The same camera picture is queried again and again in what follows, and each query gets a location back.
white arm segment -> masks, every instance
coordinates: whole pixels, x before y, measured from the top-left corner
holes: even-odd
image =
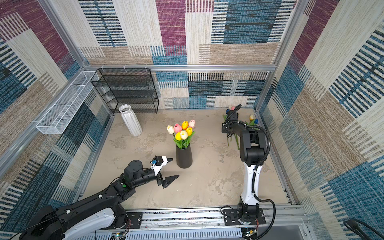
[[[256,205],[258,200],[253,197],[252,194],[252,177],[253,177],[253,171],[255,169],[256,165],[251,165],[248,167],[246,163],[244,163],[245,166],[245,174],[244,174],[244,188],[243,188],[243,193],[241,194],[241,199],[243,200],[244,204],[248,205]],[[262,170],[262,165],[257,167],[256,170],[256,179],[255,179],[255,194],[258,196],[258,187],[259,187],[259,177],[260,177],[260,172]]]
[[[109,227],[115,220],[114,212],[111,208],[106,208],[95,214],[87,217],[86,219],[78,222],[76,225],[68,229],[64,234],[64,240],[78,239],[90,232],[99,230],[101,228]]]

floor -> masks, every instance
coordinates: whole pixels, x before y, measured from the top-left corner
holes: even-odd
[[[251,113],[252,109],[240,109],[240,120],[247,121]],[[182,169],[176,160],[168,163],[161,170],[163,177],[179,174],[178,179],[165,189],[156,182],[142,185],[122,205],[126,209],[236,205],[243,190],[244,165],[235,138],[232,137],[228,146],[226,135],[221,133],[223,114],[225,109],[159,110],[157,114],[137,114],[143,129],[138,137],[129,133],[121,116],[116,114],[84,196],[104,189],[132,160],[141,160],[143,167],[149,167],[155,155],[175,159],[173,136],[167,133],[166,127],[195,119],[192,166]],[[278,204],[288,202],[269,157],[260,182],[260,198],[270,198]]]

metal mesh shelf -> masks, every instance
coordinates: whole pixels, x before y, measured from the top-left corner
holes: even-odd
[[[157,113],[159,98],[149,69],[107,68],[98,69],[95,75],[99,78],[91,83],[112,112],[129,104],[136,113]]]
[[[47,111],[36,128],[43,134],[62,134],[92,90],[90,80],[98,78],[94,71],[81,72]]]

tulip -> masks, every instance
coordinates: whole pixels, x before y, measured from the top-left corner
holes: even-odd
[[[186,130],[187,127],[188,127],[188,121],[184,121],[184,122],[181,124],[181,128],[182,128],[183,130]]]
[[[181,140],[180,132],[176,133],[175,139],[178,140],[178,141]]]
[[[181,126],[178,123],[176,123],[175,127],[174,127],[174,130],[175,130],[175,133],[178,133],[178,132],[180,132],[182,130],[182,128],[181,128]]]
[[[184,130],[180,132],[181,139],[185,140],[188,138],[188,133]]]
[[[167,131],[168,131],[169,134],[174,134],[175,133],[175,129],[173,129],[173,127],[171,125],[167,126]]]
[[[191,127],[189,127],[189,128],[187,128],[186,130],[185,130],[187,133],[188,133],[188,136],[190,136],[191,134],[192,134],[192,128]]]
[[[194,128],[195,127],[195,120],[191,120],[191,121],[189,121],[189,124],[188,124],[188,126],[189,127],[191,127],[191,128]]]

white wire basket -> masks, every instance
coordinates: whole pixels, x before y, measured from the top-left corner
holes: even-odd
[[[43,134],[62,134],[92,90],[91,79],[99,79],[94,71],[81,72],[46,112],[36,128]]]

